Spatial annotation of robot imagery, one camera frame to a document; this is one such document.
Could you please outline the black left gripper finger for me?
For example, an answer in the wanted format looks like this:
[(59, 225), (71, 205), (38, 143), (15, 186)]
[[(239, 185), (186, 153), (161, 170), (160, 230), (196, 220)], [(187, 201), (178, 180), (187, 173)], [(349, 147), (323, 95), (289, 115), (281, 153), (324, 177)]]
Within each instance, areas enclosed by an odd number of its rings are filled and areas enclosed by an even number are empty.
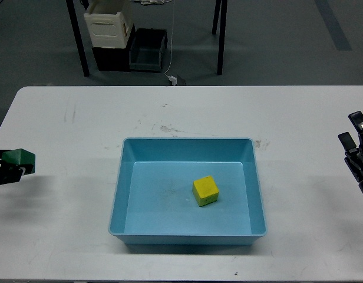
[(25, 173), (20, 164), (22, 149), (0, 150), (0, 185), (16, 183)]

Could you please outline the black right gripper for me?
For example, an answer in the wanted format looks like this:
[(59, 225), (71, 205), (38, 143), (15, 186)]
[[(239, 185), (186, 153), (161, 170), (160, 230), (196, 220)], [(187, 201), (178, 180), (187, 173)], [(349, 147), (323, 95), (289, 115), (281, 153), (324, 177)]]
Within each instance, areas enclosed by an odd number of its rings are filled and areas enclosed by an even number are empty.
[(339, 134), (338, 138), (345, 150), (344, 161), (363, 194), (363, 113), (356, 111), (349, 114), (348, 118), (358, 133), (359, 146), (356, 145), (348, 132)]

